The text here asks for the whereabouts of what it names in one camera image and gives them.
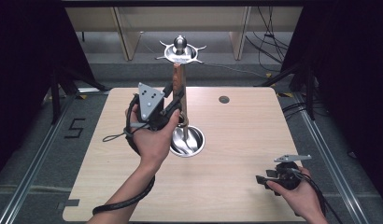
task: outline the floor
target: floor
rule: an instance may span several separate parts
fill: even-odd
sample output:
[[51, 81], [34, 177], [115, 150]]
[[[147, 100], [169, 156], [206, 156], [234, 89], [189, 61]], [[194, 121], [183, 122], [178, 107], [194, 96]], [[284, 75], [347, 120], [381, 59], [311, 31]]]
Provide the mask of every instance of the floor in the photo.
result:
[[[117, 34], [86, 33], [84, 42], [81, 33], [77, 35], [95, 78], [108, 87], [135, 87], [141, 79], [157, 86], [165, 83], [172, 67], [165, 59], [156, 60], [163, 56], [160, 40], [170, 44], [178, 35], [185, 35], [188, 43], [197, 48], [206, 45], [199, 55], [204, 64], [188, 64], [190, 86], [259, 86], [280, 68], [279, 63], [259, 53], [248, 41], [242, 60], [236, 61], [226, 33], [142, 33], [130, 62], [123, 58]], [[248, 38], [260, 47], [262, 42], [258, 37], [263, 35], [248, 33]], [[287, 44], [291, 35], [278, 33], [276, 37]], [[262, 48], [280, 59], [281, 52], [274, 46], [263, 43]], [[303, 91], [290, 92], [291, 78], [286, 77], [273, 86], [282, 108], [304, 100]], [[80, 88], [89, 87], [82, 82], [77, 84]], [[82, 95], [72, 98], [63, 94], [63, 116], [53, 126], [50, 98], [43, 102], [23, 145], [0, 174], [0, 217], [13, 209], [13, 223], [67, 223], [62, 212], [107, 97], [100, 92]], [[303, 110], [299, 111], [301, 107], [284, 114], [299, 154], [315, 158], [304, 161], [304, 167], [310, 169], [343, 223], [383, 223], [380, 195], [358, 160], [347, 154], [348, 144], [333, 123], [330, 111], [320, 103], [319, 96], [316, 100], [315, 121]], [[81, 129], [79, 138], [71, 127]], [[333, 213], [329, 212], [327, 218], [330, 223], [337, 223]]]

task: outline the cable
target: cable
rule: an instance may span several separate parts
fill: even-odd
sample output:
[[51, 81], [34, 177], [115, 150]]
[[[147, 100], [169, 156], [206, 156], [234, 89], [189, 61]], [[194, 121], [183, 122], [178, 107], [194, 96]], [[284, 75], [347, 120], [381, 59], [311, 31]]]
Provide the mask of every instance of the cable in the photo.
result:
[[[252, 33], [256, 36], [256, 38], [258, 38], [260, 41], [264, 42], [264, 44], [268, 44], [268, 45], [271, 45], [271, 46], [274, 46], [274, 47], [276, 46], [273, 43], [270, 43], [270, 42], [267, 42], [267, 41], [261, 39], [258, 35], [256, 35], [256, 32], [252, 32]], [[281, 46], [278, 46], [278, 47], [281, 48], [281, 49], [284, 49], [284, 50], [288, 50], [288, 48], [284, 48], [284, 47], [281, 47]]]
[[256, 44], [254, 44], [249, 38], [248, 36], [246, 35], [245, 36], [246, 40], [251, 44], [253, 45], [253, 47], [255, 47], [255, 49], [257, 49], [259, 52], [262, 52], [263, 54], [265, 54], [267, 57], [273, 59], [274, 61], [276, 61], [277, 63], [282, 63], [282, 61], [280, 61], [278, 58], [274, 57], [273, 55], [271, 55], [269, 52], [265, 51], [264, 49], [262, 49], [262, 44], [260, 47], [258, 47]]
[[325, 197], [323, 197], [322, 191], [319, 189], [318, 185], [314, 182], [314, 180], [309, 175], [299, 174], [296, 172], [294, 172], [294, 174], [298, 178], [305, 180], [317, 193], [317, 196], [319, 198], [319, 204], [320, 204], [323, 215], [326, 216], [326, 208], [329, 208], [329, 210], [331, 210], [331, 212], [333, 213], [334, 217], [337, 219], [338, 223], [342, 224], [343, 223], [342, 220], [334, 211], [334, 209], [331, 207], [331, 205], [328, 203], [328, 201], [325, 199]]
[[134, 198], [132, 198], [130, 200], [120, 202], [120, 203], [104, 204], [104, 205], [95, 207], [92, 210], [92, 215], [94, 216], [95, 214], [98, 214], [101, 212], [113, 211], [113, 210], [125, 208], [125, 207], [128, 207], [134, 203], [141, 201], [143, 198], [145, 198], [145, 196], [147, 196], [149, 194], [149, 192], [153, 188], [154, 181], [155, 181], [155, 176], [150, 180], [148, 186], [140, 194], [136, 195]]
[[220, 65], [220, 64], [215, 64], [215, 63], [202, 63], [204, 65], [208, 65], [208, 66], [214, 66], [214, 67], [222, 67], [222, 68], [227, 68], [227, 69], [230, 69], [230, 70], [233, 70], [235, 72], [240, 72], [240, 73], [250, 73], [250, 74], [253, 74], [253, 75], [256, 75], [258, 77], [264, 77], [264, 78], [267, 78], [263, 75], [260, 75], [258, 73], [254, 73], [254, 72], [250, 72], [250, 71], [244, 71], [244, 70], [238, 70], [238, 69], [234, 69], [234, 68], [231, 68], [231, 67], [228, 67], [228, 66], [224, 66], [224, 65]]

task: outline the black cable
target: black cable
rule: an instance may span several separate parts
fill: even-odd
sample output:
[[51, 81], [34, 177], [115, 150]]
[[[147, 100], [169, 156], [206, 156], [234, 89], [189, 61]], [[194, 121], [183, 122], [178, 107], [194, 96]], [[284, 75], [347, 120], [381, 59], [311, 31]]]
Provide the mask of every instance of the black cable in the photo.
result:
[[124, 202], [120, 202], [120, 203], [111, 203], [111, 204], [104, 204], [104, 205], [101, 205], [101, 206], [98, 206], [98, 207], [95, 207], [93, 210], [92, 210], [92, 215], [94, 216], [95, 214], [97, 213], [101, 213], [101, 212], [107, 212], [107, 211], [113, 211], [113, 210], [117, 210], [117, 209], [121, 209], [121, 208], [125, 208], [125, 207], [128, 207], [134, 203], [137, 203], [139, 201], [141, 201], [143, 198], [145, 198], [145, 196], [147, 196], [149, 194], [149, 192], [151, 191], [151, 189], [153, 188], [154, 186], [154, 181], [155, 181], [155, 177], [153, 177], [148, 186], [138, 195], [136, 195], [134, 198], [132, 199], [129, 199], [127, 201], [124, 201]]
[[309, 176], [305, 174], [301, 174], [303, 179], [307, 181], [307, 183], [314, 189], [314, 191], [317, 193], [317, 196], [319, 198], [319, 204], [322, 209], [322, 213], [324, 216], [326, 216], [326, 206], [331, 210], [333, 213], [334, 217], [337, 219], [338, 223], [342, 224], [342, 220], [340, 217], [337, 215], [337, 213], [333, 210], [331, 205], [328, 203], [328, 201], [323, 197], [322, 191], [319, 189], [318, 185], [314, 182], [314, 180]]
[[[267, 42], [267, 41], [265, 41], [265, 40], [263, 40], [263, 39], [261, 39], [258, 35], [256, 35], [256, 33], [255, 32], [253, 32], [253, 34], [255, 35], [255, 37], [256, 38], [258, 38], [261, 42], [263, 42], [264, 44], [267, 44], [267, 45], [271, 45], [271, 46], [276, 46], [275, 44], [273, 44], [273, 43], [270, 43], [270, 42]], [[280, 49], [284, 49], [284, 50], [288, 50], [287, 48], [284, 48], [284, 47], [281, 47], [281, 46], [278, 46]]]
[[255, 47], [255, 49], [257, 49], [259, 52], [262, 52], [263, 54], [265, 54], [267, 57], [273, 59], [274, 61], [276, 61], [277, 63], [282, 63], [278, 58], [274, 57], [273, 55], [271, 55], [269, 52], [265, 51], [264, 49], [262, 49], [261, 47], [258, 47], [256, 44], [254, 44], [247, 36], [245, 36], [245, 38], [247, 39], [247, 41], [253, 46]]
[[[128, 144], [139, 155], [139, 150], [138, 150], [136, 144], [134, 143], [133, 135], [134, 135], [134, 133], [136, 131], [146, 127], [146, 125], [148, 125], [148, 124], [145, 123], [144, 125], [136, 128], [133, 132], [130, 133], [130, 131], [131, 131], [131, 122], [130, 122], [130, 120], [131, 120], [131, 112], [132, 112], [132, 109], [133, 109], [134, 105], [136, 105], [137, 102], [139, 102], [139, 96], [138, 96], [138, 94], [135, 94], [133, 100], [131, 101], [131, 103], [130, 103], [130, 105], [128, 107], [128, 111], [127, 111], [127, 115], [126, 115], [127, 116], [126, 126], [123, 129], [123, 133], [107, 136], [102, 141], [104, 141], [104, 142], [111, 141], [113, 139], [116, 139], [116, 138], [126, 134], [126, 139], [128, 141]], [[113, 211], [113, 210], [121, 209], [121, 208], [130, 206], [130, 205], [132, 205], [134, 203], [139, 202], [140, 200], [142, 200], [143, 198], [145, 198], [145, 196], [147, 196], [149, 194], [149, 192], [151, 191], [151, 189], [154, 186], [154, 181], [155, 181], [155, 176], [153, 176], [153, 178], [149, 181], [149, 183], [146, 186], [146, 188], [141, 193], [139, 193], [138, 195], [134, 196], [133, 198], [131, 198], [129, 200], [126, 200], [124, 202], [120, 202], [120, 203], [111, 203], [111, 204], [104, 204], [104, 205], [101, 205], [101, 206], [97, 206], [97, 207], [95, 207], [92, 210], [92, 214], [95, 215], [95, 214], [101, 213], [101, 212]]]

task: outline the black power cord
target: black power cord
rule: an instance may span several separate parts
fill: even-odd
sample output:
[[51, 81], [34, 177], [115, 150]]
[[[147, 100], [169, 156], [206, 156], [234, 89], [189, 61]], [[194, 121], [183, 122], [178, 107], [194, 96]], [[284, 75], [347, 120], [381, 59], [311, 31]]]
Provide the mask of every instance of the black power cord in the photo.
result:
[[326, 216], [326, 209], [329, 208], [329, 210], [331, 210], [331, 212], [333, 213], [334, 217], [337, 219], [338, 223], [342, 224], [343, 223], [342, 220], [337, 215], [337, 213], [334, 211], [334, 209], [331, 207], [331, 205], [328, 203], [328, 201], [325, 199], [325, 197], [322, 194], [322, 191], [319, 189], [318, 185], [314, 182], [314, 180], [312, 180], [312, 178], [309, 175], [305, 175], [305, 174], [301, 174], [301, 173], [297, 173], [297, 172], [294, 172], [294, 174], [298, 178], [305, 180], [314, 189], [314, 191], [317, 193], [317, 197], [319, 199], [319, 205], [320, 205], [320, 208], [322, 210], [323, 215]]
[[[132, 112], [132, 109], [134, 107], [134, 105], [136, 105], [137, 103], [139, 102], [139, 96], [138, 94], [135, 94], [133, 100], [131, 101], [129, 107], [128, 107], [128, 111], [127, 111], [127, 121], [126, 121], [126, 126], [123, 130], [123, 133], [120, 133], [120, 134], [115, 134], [115, 135], [110, 135], [110, 136], [107, 136], [105, 137], [102, 141], [103, 142], [108, 142], [108, 141], [111, 141], [115, 138], [118, 138], [122, 135], [126, 135], [126, 139], [128, 141], [128, 144], [130, 145], [130, 147], [139, 155], [139, 150], [133, 140], [133, 135], [136, 131], [144, 128], [147, 124], [135, 129], [133, 132], [131, 132], [131, 112]], [[134, 198], [131, 198], [129, 200], [126, 200], [124, 202], [120, 202], [120, 203], [111, 203], [111, 204], [104, 204], [104, 205], [101, 205], [101, 206], [97, 206], [95, 207], [93, 210], [92, 210], [92, 214], [95, 215], [95, 214], [98, 214], [98, 213], [101, 213], [101, 212], [106, 212], [106, 211], [113, 211], [113, 210], [117, 210], [117, 209], [121, 209], [121, 208], [124, 208], [124, 207], [128, 207], [134, 203], [137, 203], [139, 202], [140, 200], [142, 200], [143, 198], [145, 198], [145, 196], [147, 196], [149, 194], [149, 192], [151, 191], [151, 189], [153, 188], [154, 186], [154, 181], [155, 181], [155, 176], [150, 180], [150, 182], [148, 183], [148, 185], [146, 186], [146, 188], [141, 192], [139, 193], [138, 195], [134, 196]]]

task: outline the metal frame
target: metal frame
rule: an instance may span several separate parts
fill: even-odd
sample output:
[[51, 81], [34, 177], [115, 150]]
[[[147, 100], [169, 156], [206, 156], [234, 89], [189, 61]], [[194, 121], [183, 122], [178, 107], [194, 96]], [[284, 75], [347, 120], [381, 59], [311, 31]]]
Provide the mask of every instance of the metal frame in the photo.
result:
[[[303, 97], [300, 92], [295, 92], [294, 94], [296, 103], [303, 102]], [[343, 173], [340, 170], [334, 156], [329, 149], [328, 145], [325, 142], [322, 134], [319, 131], [317, 123], [310, 119], [308, 113], [306, 111], [301, 111], [303, 120], [305, 121], [305, 125], [310, 131], [315, 143], [317, 144], [317, 148], [319, 150], [320, 155], [323, 158], [326, 166], [328, 167], [329, 173], [332, 176], [332, 179], [339, 190], [340, 195], [342, 196], [344, 203], [351, 214], [352, 219], [355, 223], [370, 223], [367, 219], [366, 214], [364, 214], [361, 204], [358, 198], [355, 196], [354, 191], [351, 186], [346, 181]]]

